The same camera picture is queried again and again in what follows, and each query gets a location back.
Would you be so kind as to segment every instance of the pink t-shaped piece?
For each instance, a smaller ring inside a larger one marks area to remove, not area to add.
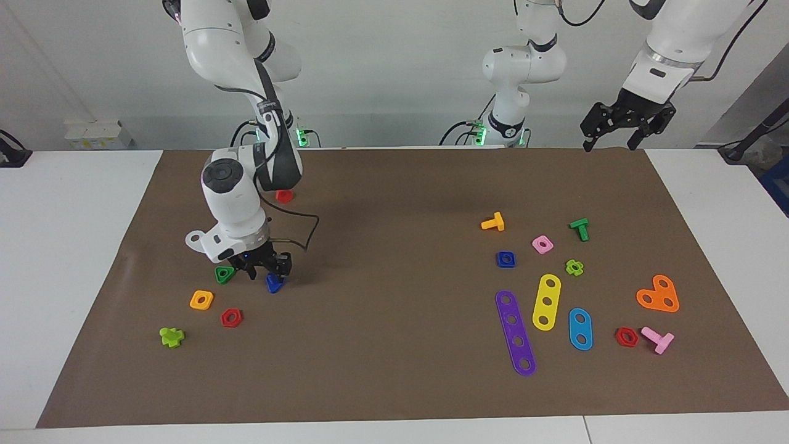
[[[666,333],[666,336],[661,336],[655,332],[655,330],[650,329],[649,327],[644,327],[641,329],[641,334],[646,336],[647,339],[657,344],[655,347],[655,353],[658,355],[662,355],[663,352],[666,351],[668,345],[674,340],[674,335],[671,333]]]
[[[534,239],[532,241],[532,246],[534,247],[534,250],[537,250],[537,253],[539,254],[546,254],[550,250],[553,250],[553,242],[551,242],[551,240],[548,239],[548,237],[546,237],[545,235],[542,235],[537,239]]]

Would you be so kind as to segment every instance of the tabletop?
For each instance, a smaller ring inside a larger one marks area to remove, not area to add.
[[[786,391],[789,337],[780,327],[789,275],[776,259],[789,245],[789,220],[747,168],[726,165],[715,151],[648,155]],[[24,168],[0,171],[3,442],[779,442],[789,435],[789,412],[31,430],[160,156],[38,152]]]

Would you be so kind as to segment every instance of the green toy piece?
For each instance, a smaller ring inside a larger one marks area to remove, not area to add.
[[[567,268],[565,268],[567,274],[570,274],[575,277],[579,277],[584,273],[584,265],[575,259],[570,259],[567,261]]]
[[[216,277],[216,281],[219,282],[219,285],[227,284],[235,275],[236,269],[233,267],[216,267],[214,269],[214,277]]]
[[[162,345],[166,345],[170,348],[176,348],[180,346],[181,341],[183,341],[185,337],[183,330],[175,328],[168,329],[167,327],[159,330],[159,336],[162,337]]]
[[[589,219],[586,219],[585,217],[583,219],[578,219],[570,224],[570,228],[578,230],[578,235],[581,236],[582,242],[586,242],[589,240],[589,233],[586,231],[587,225],[589,225]]]

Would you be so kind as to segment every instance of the purple bar with holes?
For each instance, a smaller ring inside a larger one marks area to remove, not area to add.
[[[529,376],[537,370],[537,362],[534,360],[529,337],[526,336],[518,300],[511,292],[503,290],[496,293],[495,304],[499,309],[499,320],[507,339],[512,367],[519,375]]]

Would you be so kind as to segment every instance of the blue square piece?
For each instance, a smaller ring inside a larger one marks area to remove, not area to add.
[[[495,256],[495,263],[503,269],[515,268],[515,253],[512,251],[500,251]]]
[[[268,287],[268,292],[272,295],[278,292],[283,285],[285,285],[285,280],[282,279],[282,282],[280,282],[279,279],[277,279],[277,275],[274,273],[266,275],[266,286]]]

